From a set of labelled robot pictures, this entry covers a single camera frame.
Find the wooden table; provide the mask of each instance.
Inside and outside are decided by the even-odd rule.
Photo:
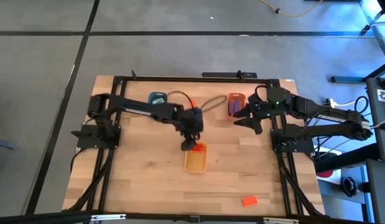
[[[109,93],[113,77],[97,76],[92,95]],[[281,86],[297,94],[293,80]],[[125,97],[147,101],[152,91],[184,91],[197,105],[229,92],[254,92],[253,83],[127,82]],[[266,91],[259,89],[261,98]],[[169,102],[188,106],[183,95],[170,95]],[[271,122],[261,122],[263,133],[235,126],[226,118],[226,104],[203,114],[201,140],[208,145],[207,170],[202,174],[184,169],[182,137],[169,124],[136,114],[122,113],[119,147],[114,160],[105,201],[106,212],[171,213],[199,215],[284,216],[284,200],[276,155],[272,151]],[[288,123],[299,122],[288,117]],[[91,182],[97,150],[88,149],[74,163],[63,208],[69,208]],[[315,207],[324,212],[312,161],[295,153],[299,185]],[[99,190],[95,208],[98,206]],[[293,190],[290,204],[295,212]],[[243,207],[242,198],[256,196],[258,204]]]

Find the yellow cable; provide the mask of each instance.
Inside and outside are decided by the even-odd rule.
[[[269,6],[270,8],[272,8],[273,10],[277,10],[274,6],[272,6],[271,4],[269,4],[268,2],[266,2],[265,0],[260,0],[262,3],[266,4],[267,6]],[[296,16],[290,16],[284,12],[282,12],[281,10],[279,10],[279,13],[281,13],[282,15],[286,16],[286,17],[289,17],[289,18],[297,18],[297,17],[300,17],[300,16],[303,16],[307,13],[309,13],[312,9],[315,9],[317,6],[319,6],[319,4],[321,4],[323,2],[323,0],[320,0],[316,5],[314,5],[311,9],[309,9],[308,11],[305,11],[299,15],[296,15]]]

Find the gray floor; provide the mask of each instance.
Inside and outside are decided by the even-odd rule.
[[[290,14],[315,4],[273,3]],[[87,0],[0,1],[0,30],[84,30],[92,5]],[[290,19],[256,0],[108,0],[101,1],[93,30],[359,31],[366,23],[358,3],[325,2]],[[80,40],[0,37],[0,138],[19,145],[16,151],[0,148],[0,216],[22,212]],[[365,89],[330,84],[329,77],[363,77],[384,62],[376,39],[367,37],[90,37],[37,212],[62,207],[77,142],[70,131],[84,120],[96,75],[131,75],[133,69],[138,75],[197,77],[240,69],[261,78],[294,79],[299,93],[316,102],[330,97],[344,103],[365,95]],[[342,141],[334,138],[325,146]],[[350,141],[341,150],[373,141]]]

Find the orange container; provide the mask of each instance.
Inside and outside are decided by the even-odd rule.
[[[198,141],[197,145],[185,153],[185,169],[189,172],[202,173],[207,167],[207,144]]]
[[[245,95],[242,93],[230,93],[227,97],[226,113],[229,119],[233,118],[232,115],[238,112],[244,107]]]

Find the wooden tabletop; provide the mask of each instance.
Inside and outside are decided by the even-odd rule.
[[[113,77],[97,76],[92,95],[109,93]],[[293,80],[280,80],[281,86],[297,94]],[[230,92],[248,97],[257,84],[127,82],[125,97],[147,101],[153,91],[185,92],[197,106]],[[266,91],[259,89],[261,98]],[[170,95],[168,102],[188,107],[183,95]],[[288,117],[288,123],[302,121]],[[226,104],[203,114],[201,140],[208,146],[204,173],[187,172],[183,138],[170,124],[161,124],[141,115],[122,113],[119,147],[115,150],[104,210],[121,213],[170,213],[199,215],[284,216],[284,200],[276,155],[272,151],[271,122],[261,122],[263,132],[235,126],[226,118]],[[63,203],[69,208],[91,182],[97,150],[88,149],[75,160]],[[315,207],[324,212],[315,169],[305,155],[294,153],[300,188]],[[293,191],[290,203],[295,212]],[[258,204],[244,207],[242,199],[256,196]]]

